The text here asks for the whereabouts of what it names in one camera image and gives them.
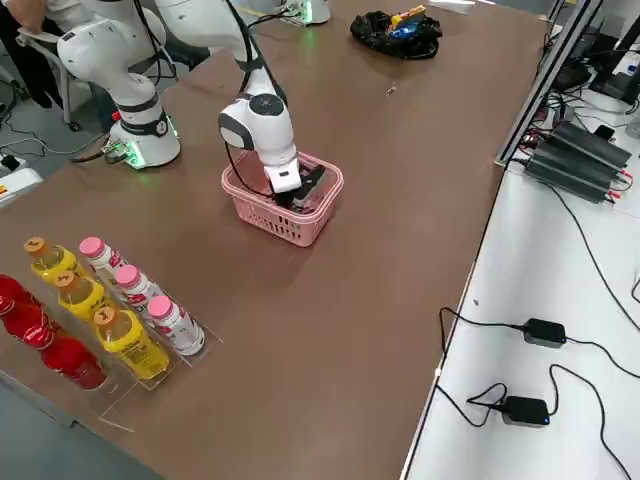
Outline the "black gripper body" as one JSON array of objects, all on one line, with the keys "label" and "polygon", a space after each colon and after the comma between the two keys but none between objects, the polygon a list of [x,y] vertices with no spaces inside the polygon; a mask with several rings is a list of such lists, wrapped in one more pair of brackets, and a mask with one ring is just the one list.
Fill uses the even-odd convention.
[{"label": "black gripper body", "polygon": [[320,184],[325,176],[324,166],[301,166],[300,178],[301,186],[294,192],[295,200],[307,200],[313,190]]}]

